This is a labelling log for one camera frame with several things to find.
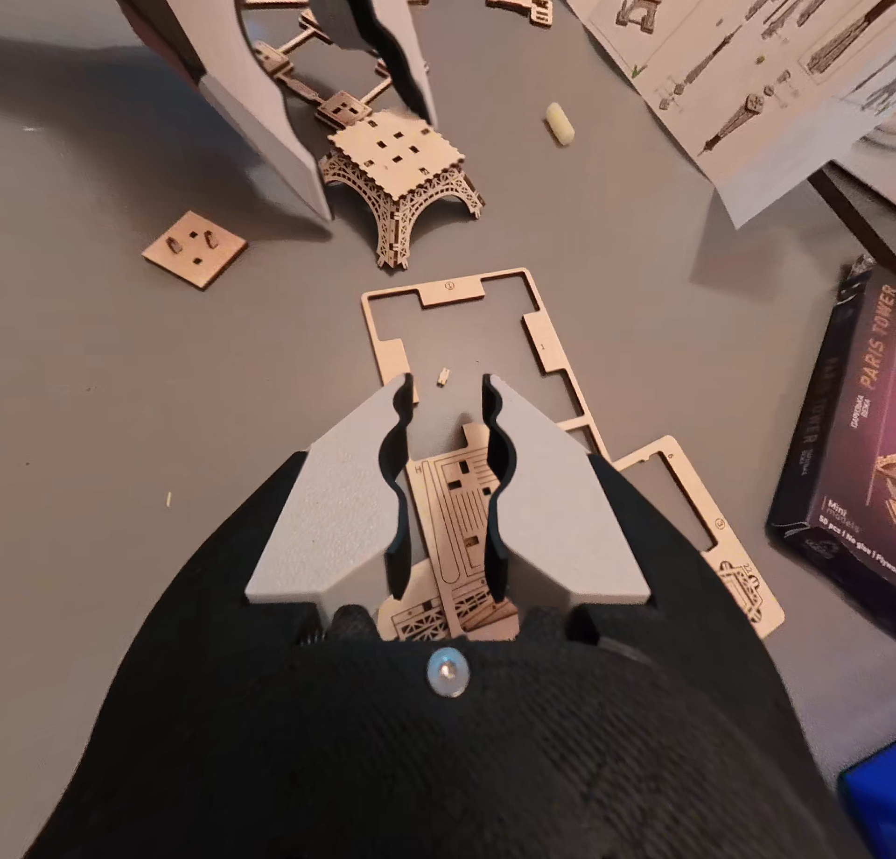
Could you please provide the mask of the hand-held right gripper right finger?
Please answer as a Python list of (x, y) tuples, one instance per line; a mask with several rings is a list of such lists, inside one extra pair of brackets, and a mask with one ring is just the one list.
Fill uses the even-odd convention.
[(483, 376), (488, 501), (484, 570), (519, 611), (642, 606), (651, 590), (593, 456), (495, 374)]

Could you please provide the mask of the wooden frame of small squares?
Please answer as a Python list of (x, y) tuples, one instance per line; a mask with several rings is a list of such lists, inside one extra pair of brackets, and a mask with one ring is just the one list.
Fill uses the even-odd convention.
[(380, 80), (368, 94), (358, 99), (349, 92), (339, 91), (324, 98), (296, 77), (290, 55), (308, 42), (317, 41), (332, 46), (333, 40), (321, 29), (310, 11), (299, 16), (299, 23), (299, 33), (281, 46), (274, 47), (263, 41), (252, 43), (254, 57), (265, 73), (288, 94), (314, 107), (316, 118), (329, 127), (343, 129), (370, 116), (373, 112), (371, 103), (392, 87), (391, 74), (382, 58), (376, 57), (375, 65), (375, 74)]

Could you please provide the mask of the wooden parts sheet with cutouts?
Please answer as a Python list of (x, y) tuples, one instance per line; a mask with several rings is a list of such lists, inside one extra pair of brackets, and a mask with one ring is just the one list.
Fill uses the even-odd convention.
[[(524, 280), (532, 298), (534, 309), (523, 314), (522, 324), (530, 338), (533, 352), (539, 361), (542, 372), (544, 374), (565, 374), (573, 389), (577, 405), (581, 408), (581, 413), (577, 417), (561, 421), (558, 424), (559, 427), (568, 433), (585, 431), (594, 441), (599, 452), (608, 458), (606, 443), (595, 424), (532, 274), (526, 268), (512, 268), (453, 279), (391, 286), (363, 293), (361, 307), (381, 382), (387, 383), (398, 374), (409, 373), (411, 367), (404, 345), (399, 338), (383, 340), (378, 336), (371, 308), (374, 300), (413, 293), (418, 296), (420, 305), (424, 309), (467, 303), (486, 297), (485, 285), (487, 282), (512, 277), (520, 277)], [(712, 546), (710, 549), (702, 551), (701, 556), (734, 597), (735, 602), (752, 624), (757, 636), (761, 639), (767, 638), (784, 623), (785, 613), (678, 441), (670, 435), (663, 436), (622, 459), (614, 461), (613, 466), (617, 471), (623, 472), (637, 464), (649, 461), (652, 457), (662, 459), (678, 485), (679, 491), (690, 503), (694, 514), (700, 519), (706, 531), (712, 534)]]

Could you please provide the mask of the purple model kit box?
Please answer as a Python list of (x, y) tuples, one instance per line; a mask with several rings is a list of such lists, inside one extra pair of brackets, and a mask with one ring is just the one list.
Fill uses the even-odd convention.
[(841, 280), (766, 521), (773, 541), (895, 632), (895, 278)]

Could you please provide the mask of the blue plastic bin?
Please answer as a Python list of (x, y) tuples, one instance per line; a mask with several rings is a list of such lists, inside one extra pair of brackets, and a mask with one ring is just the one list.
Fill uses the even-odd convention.
[(895, 857), (895, 742), (844, 769), (841, 806), (875, 858)]

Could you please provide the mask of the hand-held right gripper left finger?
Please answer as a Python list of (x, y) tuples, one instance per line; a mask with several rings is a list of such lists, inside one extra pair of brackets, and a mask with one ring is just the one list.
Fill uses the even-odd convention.
[(409, 507), (397, 477), (409, 460), (412, 375), (402, 373), (317, 439), (267, 541), (245, 597), (376, 612), (402, 598), (411, 572)]

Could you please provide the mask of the wooden lattice tower base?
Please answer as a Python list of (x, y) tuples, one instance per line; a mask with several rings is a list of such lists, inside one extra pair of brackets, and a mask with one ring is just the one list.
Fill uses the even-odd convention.
[(485, 207), (464, 170), (464, 155), (411, 113), (371, 113), (329, 140), (332, 148), (319, 160), (322, 180), (364, 199), (377, 226), (380, 268), (407, 268), (413, 227), (436, 201), (456, 198), (476, 218)]

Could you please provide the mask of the engraved wooden parts sheet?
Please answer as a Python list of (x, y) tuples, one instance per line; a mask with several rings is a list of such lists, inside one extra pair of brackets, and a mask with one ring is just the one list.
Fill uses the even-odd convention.
[(519, 615), (497, 601), (485, 576), (488, 504), (498, 479), (487, 463), (485, 424), (462, 426), (465, 447), (409, 460), (409, 487), (428, 559), (415, 564), (399, 599), (380, 606), (377, 629), (385, 641), (512, 641)]

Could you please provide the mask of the folded assembly instruction sheet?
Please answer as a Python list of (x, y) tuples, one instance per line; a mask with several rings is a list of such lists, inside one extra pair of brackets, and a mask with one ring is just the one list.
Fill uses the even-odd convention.
[(894, 115), (895, 0), (564, 0), (740, 227)]

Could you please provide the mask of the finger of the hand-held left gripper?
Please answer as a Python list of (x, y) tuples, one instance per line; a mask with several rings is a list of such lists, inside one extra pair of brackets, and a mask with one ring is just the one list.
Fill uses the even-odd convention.
[(437, 127), (426, 64), (407, 0), (309, 0), (309, 5), (336, 45), (370, 50), (381, 58), (405, 106)]
[(241, 0), (165, 0), (203, 67), (202, 95), (321, 220), (331, 220), (316, 159), (245, 32)]

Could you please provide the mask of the square wooden plate four holes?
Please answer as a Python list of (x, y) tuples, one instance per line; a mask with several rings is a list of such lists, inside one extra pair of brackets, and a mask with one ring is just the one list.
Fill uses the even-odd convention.
[(203, 291), (248, 248), (248, 241), (188, 211), (141, 252), (151, 264)]

